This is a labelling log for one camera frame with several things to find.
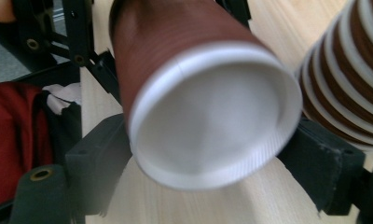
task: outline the gray floor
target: gray floor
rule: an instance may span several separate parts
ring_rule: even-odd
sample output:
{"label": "gray floor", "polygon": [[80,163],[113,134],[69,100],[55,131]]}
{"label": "gray floor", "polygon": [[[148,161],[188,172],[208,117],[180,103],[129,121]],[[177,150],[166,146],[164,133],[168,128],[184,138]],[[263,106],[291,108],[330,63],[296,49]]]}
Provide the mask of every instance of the gray floor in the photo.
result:
{"label": "gray floor", "polygon": [[[64,16],[62,15],[62,0],[54,0],[54,24],[56,32],[65,35]],[[66,61],[55,57],[58,63]],[[10,81],[30,72],[12,54],[0,45],[0,82]]]}

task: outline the light wood surface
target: light wood surface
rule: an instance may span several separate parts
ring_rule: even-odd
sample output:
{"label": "light wood surface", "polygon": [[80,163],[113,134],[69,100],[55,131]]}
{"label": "light wood surface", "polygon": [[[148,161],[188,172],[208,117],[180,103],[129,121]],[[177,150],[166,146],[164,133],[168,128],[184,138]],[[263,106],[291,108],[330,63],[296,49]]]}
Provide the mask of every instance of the light wood surface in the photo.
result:
{"label": "light wood surface", "polygon": [[[280,60],[295,70],[309,47],[337,15],[345,0],[249,0],[251,29]],[[96,50],[111,49],[108,12],[111,0],[93,7]],[[83,133],[102,119],[121,112],[86,70],[82,71]],[[373,155],[366,160],[373,167]],[[309,196],[277,160],[232,186],[204,192],[164,188],[144,175],[131,159],[117,185],[106,217],[87,223],[355,223],[357,209],[347,217],[319,214]]]}

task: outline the finger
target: finger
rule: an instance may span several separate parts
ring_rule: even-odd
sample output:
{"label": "finger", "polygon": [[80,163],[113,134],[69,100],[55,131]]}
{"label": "finger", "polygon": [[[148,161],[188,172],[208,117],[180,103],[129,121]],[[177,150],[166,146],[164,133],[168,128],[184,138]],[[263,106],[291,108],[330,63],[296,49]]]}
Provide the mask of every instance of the finger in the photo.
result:
{"label": "finger", "polygon": [[0,0],[0,22],[15,21],[11,0]]}

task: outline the red fabric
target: red fabric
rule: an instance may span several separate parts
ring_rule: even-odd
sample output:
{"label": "red fabric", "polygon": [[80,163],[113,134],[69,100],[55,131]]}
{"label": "red fabric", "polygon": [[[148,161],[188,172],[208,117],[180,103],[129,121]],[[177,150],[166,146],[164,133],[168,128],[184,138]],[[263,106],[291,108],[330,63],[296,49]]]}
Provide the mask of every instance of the red fabric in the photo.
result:
{"label": "red fabric", "polygon": [[41,90],[21,83],[0,83],[0,203],[15,195],[19,178],[52,163],[48,124],[35,103]]}

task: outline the striped brown and white cups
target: striped brown and white cups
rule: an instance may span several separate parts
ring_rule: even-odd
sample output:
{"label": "striped brown and white cups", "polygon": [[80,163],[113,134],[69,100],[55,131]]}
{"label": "striped brown and white cups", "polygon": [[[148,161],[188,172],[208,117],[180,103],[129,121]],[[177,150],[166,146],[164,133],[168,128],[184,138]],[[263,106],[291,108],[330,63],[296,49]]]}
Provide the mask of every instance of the striped brown and white cups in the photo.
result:
{"label": "striped brown and white cups", "polygon": [[373,150],[373,0],[348,2],[298,73],[304,114]]}
{"label": "striped brown and white cups", "polygon": [[116,1],[111,22],[133,156],[154,180],[228,185],[291,137],[297,81],[215,1]]}

